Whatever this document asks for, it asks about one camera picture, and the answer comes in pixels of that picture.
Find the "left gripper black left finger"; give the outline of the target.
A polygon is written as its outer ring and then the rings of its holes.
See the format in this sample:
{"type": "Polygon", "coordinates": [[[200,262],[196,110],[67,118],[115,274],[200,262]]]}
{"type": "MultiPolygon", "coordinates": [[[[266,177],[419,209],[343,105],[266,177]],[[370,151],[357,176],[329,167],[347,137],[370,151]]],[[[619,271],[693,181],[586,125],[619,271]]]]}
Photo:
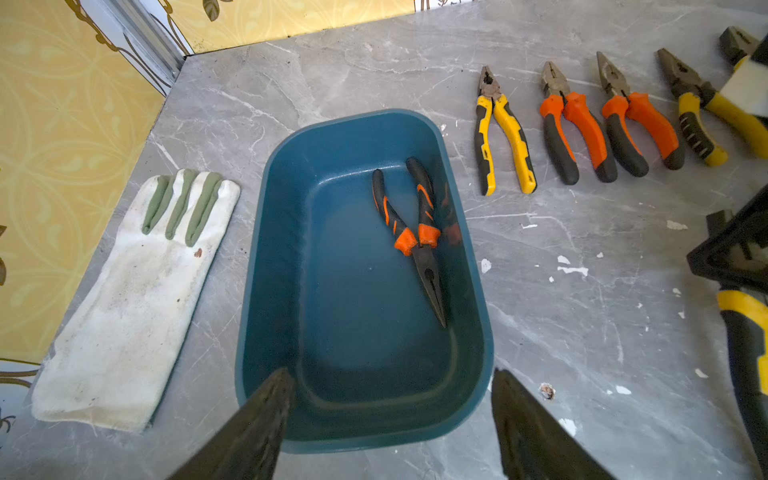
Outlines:
{"type": "Polygon", "coordinates": [[[295,399],[295,380],[275,370],[173,479],[271,479],[295,399]]]}

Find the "yellow black deli pliers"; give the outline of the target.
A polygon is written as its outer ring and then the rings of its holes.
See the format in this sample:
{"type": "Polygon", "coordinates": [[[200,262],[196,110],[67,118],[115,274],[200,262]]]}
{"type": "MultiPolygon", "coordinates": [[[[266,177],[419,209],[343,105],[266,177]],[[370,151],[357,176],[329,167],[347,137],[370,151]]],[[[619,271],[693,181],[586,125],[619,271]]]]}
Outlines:
{"type": "Polygon", "coordinates": [[[767,478],[767,305],[723,289],[718,307],[726,326],[729,368],[742,421],[767,478]]]}

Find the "yellow black long-nose pliers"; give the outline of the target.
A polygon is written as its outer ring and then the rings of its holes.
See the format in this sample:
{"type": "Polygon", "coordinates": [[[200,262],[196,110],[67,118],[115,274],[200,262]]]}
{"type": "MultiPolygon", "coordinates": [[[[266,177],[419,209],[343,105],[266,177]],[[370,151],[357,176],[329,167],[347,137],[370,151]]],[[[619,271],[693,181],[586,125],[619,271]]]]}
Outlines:
{"type": "Polygon", "coordinates": [[[678,101],[678,121],[683,138],[693,152],[709,166],[728,160],[728,153],[706,131],[700,112],[707,110],[733,127],[759,159],[767,159],[767,128],[723,96],[712,84],[666,48],[657,51],[665,79],[678,101]]]}

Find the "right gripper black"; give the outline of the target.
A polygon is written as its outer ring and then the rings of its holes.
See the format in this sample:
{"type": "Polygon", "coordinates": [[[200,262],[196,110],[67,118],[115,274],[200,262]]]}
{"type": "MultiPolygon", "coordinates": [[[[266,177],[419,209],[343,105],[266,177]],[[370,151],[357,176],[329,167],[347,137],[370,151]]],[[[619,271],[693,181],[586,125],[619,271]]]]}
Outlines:
{"type": "Polygon", "coordinates": [[[687,254],[690,271],[721,286],[767,293],[767,186],[737,213],[706,216],[708,238],[687,254]]]}

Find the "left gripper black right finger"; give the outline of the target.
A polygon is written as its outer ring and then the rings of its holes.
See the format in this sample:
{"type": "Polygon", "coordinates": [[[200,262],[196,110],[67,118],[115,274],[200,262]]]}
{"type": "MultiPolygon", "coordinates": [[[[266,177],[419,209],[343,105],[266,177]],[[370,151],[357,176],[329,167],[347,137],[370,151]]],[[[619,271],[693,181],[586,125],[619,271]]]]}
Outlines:
{"type": "Polygon", "coordinates": [[[611,479],[509,371],[496,369],[491,405],[509,479],[611,479]]]}

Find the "yellow black combination pliers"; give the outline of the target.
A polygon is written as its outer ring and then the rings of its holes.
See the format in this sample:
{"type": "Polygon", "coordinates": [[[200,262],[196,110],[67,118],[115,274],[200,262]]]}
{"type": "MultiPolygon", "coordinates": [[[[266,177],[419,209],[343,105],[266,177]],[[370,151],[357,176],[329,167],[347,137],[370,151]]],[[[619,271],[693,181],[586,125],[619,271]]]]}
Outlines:
{"type": "Polygon", "coordinates": [[[760,40],[736,26],[727,27],[719,36],[721,51],[734,71],[755,52],[760,43],[760,40]]]}

